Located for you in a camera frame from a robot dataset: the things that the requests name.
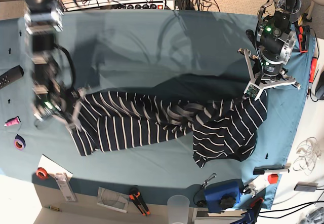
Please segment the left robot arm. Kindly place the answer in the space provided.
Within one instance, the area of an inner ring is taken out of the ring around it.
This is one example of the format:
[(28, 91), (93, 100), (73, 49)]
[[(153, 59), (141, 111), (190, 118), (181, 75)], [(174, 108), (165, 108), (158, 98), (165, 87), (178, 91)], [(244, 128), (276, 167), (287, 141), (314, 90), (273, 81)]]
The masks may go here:
[(300, 7), (301, 0), (268, 0), (260, 7), (255, 30), (246, 31), (257, 53), (238, 50), (245, 57), (250, 76), (244, 90), (247, 97), (258, 100), (263, 91), (279, 86), (292, 85), (300, 89), (300, 84), (284, 68), (297, 41), (291, 26), (296, 22), (294, 16)]

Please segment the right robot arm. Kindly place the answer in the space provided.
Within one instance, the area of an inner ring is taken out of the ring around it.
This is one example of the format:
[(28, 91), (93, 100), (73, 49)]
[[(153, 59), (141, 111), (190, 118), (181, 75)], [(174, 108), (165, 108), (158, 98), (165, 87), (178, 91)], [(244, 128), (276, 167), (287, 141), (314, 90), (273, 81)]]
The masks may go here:
[[(56, 118), (68, 129), (81, 128), (78, 113), (83, 90), (76, 90), (75, 68), (72, 58), (57, 43), (57, 34), (63, 30), (63, 4), (61, 0), (25, 0), (24, 14), (27, 44), (33, 62), (33, 114), (38, 121)], [(71, 71), (71, 85), (64, 85), (61, 69), (53, 53), (65, 54)]]

